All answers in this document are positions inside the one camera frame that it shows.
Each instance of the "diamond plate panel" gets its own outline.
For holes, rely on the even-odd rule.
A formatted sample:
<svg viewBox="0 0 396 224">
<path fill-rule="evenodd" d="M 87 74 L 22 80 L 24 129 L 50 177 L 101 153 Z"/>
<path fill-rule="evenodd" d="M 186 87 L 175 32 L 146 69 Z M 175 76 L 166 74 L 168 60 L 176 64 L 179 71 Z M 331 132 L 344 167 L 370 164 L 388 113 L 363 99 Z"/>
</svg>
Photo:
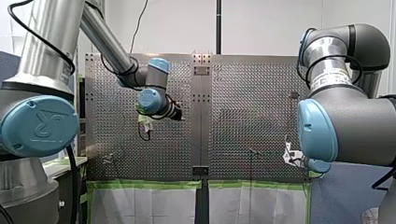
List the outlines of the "diamond plate panel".
<svg viewBox="0 0 396 224">
<path fill-rule="evenodd" d="M 87 156 L 90 180 L 115 178 L 191 180 L 191 56 L 168 59 L 167 92 L 181 102 L 185 121 L 154 122 L 151 141 L 137 133 L 137 92 L 121 88 L 103 67 L 99 55 L 87 55 Z M 149 55 L 135 55 L 141 64 Z"/>
<path fill-rule="evenodd" d="M 304 173 L 283 162 L 285 135 L 299 149 L 292 91 L 304 83 L 294 57 L 214 56 L 209 172 L 212 179 L 300 179 Z M 253 156 L 250 149 L 259 151 Z"/>
</svg>

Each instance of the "pegboard wall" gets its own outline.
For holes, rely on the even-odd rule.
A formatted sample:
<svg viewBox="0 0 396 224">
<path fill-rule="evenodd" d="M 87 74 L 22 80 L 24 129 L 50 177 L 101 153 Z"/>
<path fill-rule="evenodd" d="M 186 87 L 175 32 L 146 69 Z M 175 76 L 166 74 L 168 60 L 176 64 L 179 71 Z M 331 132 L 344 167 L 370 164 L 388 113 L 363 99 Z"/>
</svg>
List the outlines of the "pegboard wall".
<svg viewBox="0 0 396 224">
<path fill-rule="evenodd" d="M 121 88 L 98 54 L 87 55 L 90 180 L 191 180 L 193 166 L 207 166 L 211 179 L 303 181 L 301 170 L 282 159 L 285 135 L 298 148 L 299 99 L 290 93 L 306 94 L 295 57 L 155 56 L 171 63 L 167 91 L 181 102 L 186 120 L 155 121 L 145 142 L 137 133 L 138 92 Z M 152 55 L 135 57 L 144 65 Z"/>
</svg>

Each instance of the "blue joint cap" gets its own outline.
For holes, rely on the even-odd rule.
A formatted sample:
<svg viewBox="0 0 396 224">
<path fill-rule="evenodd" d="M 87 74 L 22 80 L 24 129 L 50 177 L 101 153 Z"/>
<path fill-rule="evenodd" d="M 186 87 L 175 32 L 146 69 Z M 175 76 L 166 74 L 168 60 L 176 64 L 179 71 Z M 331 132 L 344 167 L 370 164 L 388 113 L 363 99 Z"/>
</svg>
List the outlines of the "blue joint cap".
<svg viewBox="0 0 396 224">
<path fill-rule="evenodd" d="M 1 123 L 5 150 L 19 157 L 46 157 L 67 147 L 78 132 L 78 115 L 65 99 L 42 95 L 10 110 Z"/>
<path fill-rule="evenodd" d="M 301 101 L 298 107 L 298 133 L 305 156 L 335 161 L 338 156 L 337 135 L 326 110 L 313 99 Z"/>
<path fill-rule="evenodd" d="M 155 67 L 157 69 L 160 69 L 161 71 L 165 72 L 166 74 L 169 74 L 170 63 L 163 58 L 152 58 L 148 62 L 148 65 Z"/>
<path fill-rule="evenodd" d="M 308 169 L 315 173 L 326 174 L 330 171 L 331 168 L 332 168 L 332 164 L 330 162 L 314 160 L 314 159 L 308 160 Z"/>
<path fill-rule="evenodd" d="M 156 90 L 145 89 L 140 92 L 137 103 L 143 113 L 153 115 L 162 108 L 163 98 Z"/>
</svg>

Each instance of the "blue panel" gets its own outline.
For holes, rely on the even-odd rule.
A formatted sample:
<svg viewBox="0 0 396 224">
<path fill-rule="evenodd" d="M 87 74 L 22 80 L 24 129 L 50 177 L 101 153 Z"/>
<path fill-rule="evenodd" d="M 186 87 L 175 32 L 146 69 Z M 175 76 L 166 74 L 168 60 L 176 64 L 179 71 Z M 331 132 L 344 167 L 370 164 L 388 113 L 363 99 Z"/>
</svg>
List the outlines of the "blue panel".
<svg viewBox="0 0 396 224">
<path fill-rule="evenodd" d="M 74 139 L 78 115 L 66 100 L 42 95 L 26 99 L 9 111 L 2 124 L 5 149 L 20 157 L 58 153 Z"/>
<path fill-rule="evenodd" d="M 360 224 L 362 212 L 381 204 L 385 192 L 373 190 L 371 185 L 388 170 L 333 163 L 329 173 L 313 181 L 311 224 Z"/>
<path fill-rule="evenodd" d="M 157 69 L 160 69 L 161 71 L 169 74 L 170 70 L 170 63 L 162 58 L 152 58 L 149 62 L 148 65 L 155 67 Z"/>
<path fill-rule="evenodd" d="M 137 103 L 144 114 L 152 115 L 161 109 L 163 105 L 163 99 L 160 93 L 156 90 L 145 89 L 139 93 Z"/>
<path fill-rule="evenodd" d="M 306 157 L 335 161 L 338 143 L 335 129 L 326 110 L 313 99 L 298 104 L 298 133 L 301 150 Z"/>
<path fill-rule="evenodd" d="M 332 168 L 332 164 L 330 162 L 326 162 L 326 161 L 309 159 L 308 168 L 309 168 L 309 170 L 311 170 L 315 173 L 325 174 L 330 171 L 330 169 Z"/>
</svg>

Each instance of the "black pole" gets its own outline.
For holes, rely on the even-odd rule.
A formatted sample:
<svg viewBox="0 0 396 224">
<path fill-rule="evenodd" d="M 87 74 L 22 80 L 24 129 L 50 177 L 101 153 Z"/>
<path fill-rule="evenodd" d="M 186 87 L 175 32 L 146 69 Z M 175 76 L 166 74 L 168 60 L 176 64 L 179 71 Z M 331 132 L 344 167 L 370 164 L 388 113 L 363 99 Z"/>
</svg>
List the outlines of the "black pole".
<svg viewBox="0 0 396 224">
<path fill-rule="evenodd" d="M 218 0 L 216 14 L 216 54 L 221 54 L 221 0 Z"/>
</svg>

